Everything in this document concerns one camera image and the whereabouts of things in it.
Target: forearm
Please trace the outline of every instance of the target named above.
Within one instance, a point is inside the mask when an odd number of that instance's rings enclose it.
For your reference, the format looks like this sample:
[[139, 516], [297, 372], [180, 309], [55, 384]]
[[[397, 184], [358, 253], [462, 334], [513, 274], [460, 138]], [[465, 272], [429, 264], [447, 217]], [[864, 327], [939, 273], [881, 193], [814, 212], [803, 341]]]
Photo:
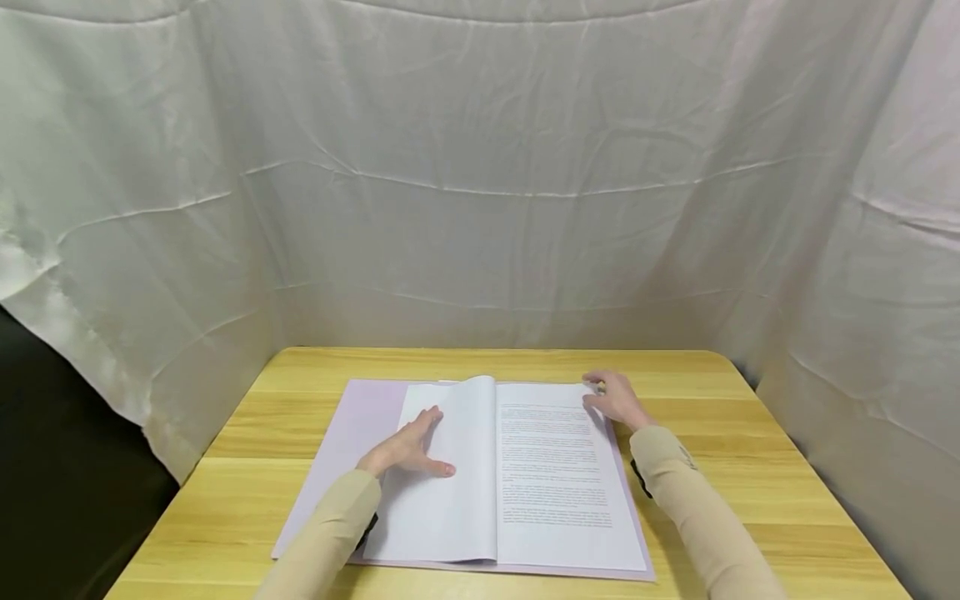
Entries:
[[739, 518], [669, 430], [643, 427], [630, 447], [647, 490], [677, 526], [710, 600], [786, 598]]
[[352, 470], [327, 490], [310, 520], [267, 574], [254, 600], [320, 600], [380, 502], [380, 484]]

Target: white cloth curtain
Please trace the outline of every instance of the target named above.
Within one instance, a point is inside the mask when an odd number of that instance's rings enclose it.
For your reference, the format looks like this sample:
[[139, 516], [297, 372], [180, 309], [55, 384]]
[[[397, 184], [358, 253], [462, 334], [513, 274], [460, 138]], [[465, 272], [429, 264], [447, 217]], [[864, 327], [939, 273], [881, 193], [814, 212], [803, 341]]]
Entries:
[[0, 299], [183, 480], [291, 345], [711, 348], [960, 539], [947, 0], [0, 0]]

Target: wooden table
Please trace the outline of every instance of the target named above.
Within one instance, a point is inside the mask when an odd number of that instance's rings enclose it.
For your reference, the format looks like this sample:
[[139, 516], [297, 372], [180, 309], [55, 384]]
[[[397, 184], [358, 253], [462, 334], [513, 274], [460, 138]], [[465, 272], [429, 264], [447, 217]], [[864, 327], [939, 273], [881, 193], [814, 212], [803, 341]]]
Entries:
[[[289, 348], [247, 393], [109, 600], [247, 599], [351, 378], [577, 381], [626, 373], [750, 530], [793, 600], [908, 598], [731, 363], [705, 351]], [[628, 458], [626, 430], [618, 429]], [[348, 566], [332, 597], [703, 598], [673, 525], [632, 491], [655, 584]]]

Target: hand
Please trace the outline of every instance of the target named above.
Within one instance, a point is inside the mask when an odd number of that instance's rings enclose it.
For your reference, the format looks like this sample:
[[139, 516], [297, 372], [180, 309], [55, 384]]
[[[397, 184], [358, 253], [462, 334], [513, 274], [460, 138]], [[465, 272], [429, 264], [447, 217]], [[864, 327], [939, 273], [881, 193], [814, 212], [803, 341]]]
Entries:
[[416, 419], [403, 425], [399, 431], [378, 444], [367, 453], [357, 468], [379, 477], [390, 467], [407, 470], [422, 470], [437, 477], [450, 477], [457, 469], [441, 461], [427, 457], [423, 449], [423, 438], [430, 432], [434, 423], [442, 419], [444, 413], [434, 406], [430, 410], [420, 411]]
[[584, 406], [597, 409], [609, 419], [626, 423], [631, 431], [657, 423], [643, 410], [630, 387], [630, 380], [624, 375], [613, 371], [591, 371], [584, 375], [584, 381], [606, 386], [606, 392], [601, 396], [584, 395]]

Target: dark background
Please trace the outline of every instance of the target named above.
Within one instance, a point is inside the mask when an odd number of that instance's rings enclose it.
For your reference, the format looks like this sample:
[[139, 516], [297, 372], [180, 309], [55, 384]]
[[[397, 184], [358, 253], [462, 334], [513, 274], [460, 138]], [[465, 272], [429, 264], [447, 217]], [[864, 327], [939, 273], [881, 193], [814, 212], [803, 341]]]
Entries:
[[0, 308], [0, 597], [103, 598], [177, 489], [140, 427]]

